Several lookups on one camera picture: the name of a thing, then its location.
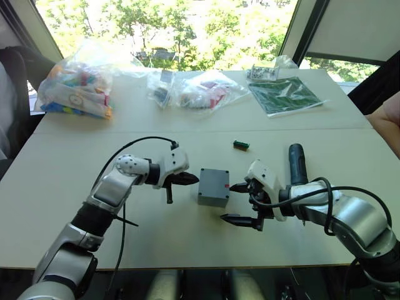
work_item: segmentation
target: bag of colorful items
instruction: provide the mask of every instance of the bag of colorful items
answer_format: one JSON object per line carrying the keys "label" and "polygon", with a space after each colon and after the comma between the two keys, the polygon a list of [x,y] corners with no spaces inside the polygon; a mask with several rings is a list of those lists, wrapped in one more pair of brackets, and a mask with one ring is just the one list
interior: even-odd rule
{"label": "bag of colorful items", "polygon": [[109,94],[115,73],[110,57],[99,44],[86,41],[74,55],[57,63],[41,83],[35,110],[110,119]]}
{"label": "bag of colorful items", "polygon": [[213,112],[249,94],[249,90],[217,70],[207,71],[190,79],[157,70],[147,79],[147,95],[165,108],[172,104],[196,112]]}

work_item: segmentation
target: silver robot arm segment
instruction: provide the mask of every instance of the silver robot arm segment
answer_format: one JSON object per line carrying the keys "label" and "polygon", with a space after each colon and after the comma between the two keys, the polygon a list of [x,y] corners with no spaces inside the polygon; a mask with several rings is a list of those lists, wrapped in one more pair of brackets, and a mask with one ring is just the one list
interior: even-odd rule
{"label": "silver robot arm segment", "polygon": [[180,147],[156,164],[128,154],[119,156],[43,256],[35,270],[33,285],[18,299],[69,300],[82,296],[97,266],[92,252],[99,249],[104,233],[117,218],[132,186],[146,183],[157,189],[167,188],[171,203],[171,184],[198,181],[196,176],[184,172],[188,167],[188,157]]}

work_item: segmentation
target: robotic arm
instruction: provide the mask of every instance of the robotic arm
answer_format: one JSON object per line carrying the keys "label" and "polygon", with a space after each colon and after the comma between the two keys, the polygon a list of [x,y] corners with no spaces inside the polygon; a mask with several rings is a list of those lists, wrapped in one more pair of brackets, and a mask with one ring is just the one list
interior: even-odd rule
{"label": "robotic arm", "polygon": [[[288,216],[324,226],[330,215],[325,182],[308,182],[301,145],[290,147],[289,162],[291,185],[282,189],[276,175],[261,161],[254,161],[245,177],[246,182],[236,184],[230,190],[250,194],[249,202],[257,212],[257,218],[237,214],[225,214],[221,218],[258,231],[263,230],[264,219],[285,221]],[[335,235],[357,258],[365,275],[377,288],[388,295],[399,294],[400,243],[388,220],[367,201],[346,196],[339,188],[346,187],[332,191],[330,235]],[[325,192],[298,199],[324,189]],[[288,199],[298,200],[288,203]]]}
{"label": "robotic arm", "polygon": [[81,297],[96,270],[93,252],[99,249],[112,221],[118,219],[132,186],[151,184],[156,189],[166,188],[167,203],[172,203],[171,184],[199,181],[195,175],[184,172],[188,168],[188,157],[177,144],[156,164],[128,154],[119,156],[111,172],[93,187],[74,219],[53,242],[35,270],[33,285],[18,299]]}

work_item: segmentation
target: black chair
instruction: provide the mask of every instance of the black chair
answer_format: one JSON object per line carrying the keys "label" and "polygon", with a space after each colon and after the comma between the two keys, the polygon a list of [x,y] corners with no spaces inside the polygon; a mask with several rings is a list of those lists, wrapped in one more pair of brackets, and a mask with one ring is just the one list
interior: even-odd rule
{"label": "black chair", "polygon": [[400,91],[400,51],[353,89],[348,96],[363,114],[371,114],[398,91]]}
{"label": "black chair", "polygon": [[[14,107],[11,109],[13,111],[11,126],[5,132],[9,140],[10,152],[7,159],[0,160],[1,180],[11,165],[12,159],[17,156],[43,117],[43,115],[30,115],[27,81],[29,80],[32,87],[38,90],[40,83],[55,63],[32,49],[22,46],[1,49],[0,62],[14,84],[17,96],[16,103],[12,104]],[[10,104],[1,103],[0,98],[0,109],[2,105]]]}

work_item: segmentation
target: small green component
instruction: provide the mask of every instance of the small green component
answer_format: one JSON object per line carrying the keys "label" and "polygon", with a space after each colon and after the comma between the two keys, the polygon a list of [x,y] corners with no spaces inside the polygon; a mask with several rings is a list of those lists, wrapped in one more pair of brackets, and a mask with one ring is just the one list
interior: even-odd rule
{"label": "small green component", "polygon": [[239,149],[239,150],[243,150],[246,151],[247,149],[249,149],[250,144],[246,143],[246,142],[239,142],[238,140],[235,140],[233,142],[233,148]]}

